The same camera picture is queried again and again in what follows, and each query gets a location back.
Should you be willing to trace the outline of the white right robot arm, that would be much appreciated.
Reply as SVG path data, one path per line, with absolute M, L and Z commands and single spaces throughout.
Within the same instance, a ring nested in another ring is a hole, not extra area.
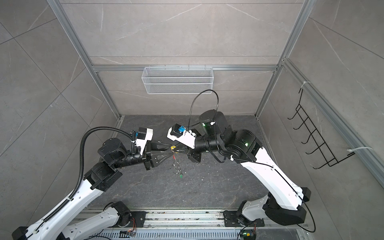
M 178 144 L 175 152 L 185 153 L 193 162 L 201 162 L 204 152 L 219 153 L 224 159 L 250 171 L 269 191 L 254 201 L 243 201 L 236 212 L 241 225 L 268 218 L 282 226 L 305 222 L 304 206 L 311 191 L 296 185 L 272 160 L 261 141 L 249 130 L 234 131 L 222 112 L 209 110 L 199 116 L 203 132 L 179 124 L 168 130 L 167 137 Z

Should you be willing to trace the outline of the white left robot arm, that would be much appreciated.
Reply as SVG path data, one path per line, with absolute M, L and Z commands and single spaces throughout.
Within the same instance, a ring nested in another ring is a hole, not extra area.
M 120 168 L 144 164 L 146 169 L 158 166 L 172 155 L 170 144 L 146 141 L 144 147 L 126 150 L 117 139 L 107 140 L 99 149 L 102 161 L 81 178 L 81 183 L 52 211 L 29 227 L 12 233 L 14 240 L 86 240 L 104 229 L 136 227 L 136 220 L 121 201 L 108 204 L 99 214 L 73 224 L 72 220 L 93 200 L 108 190 L 121 176 Z

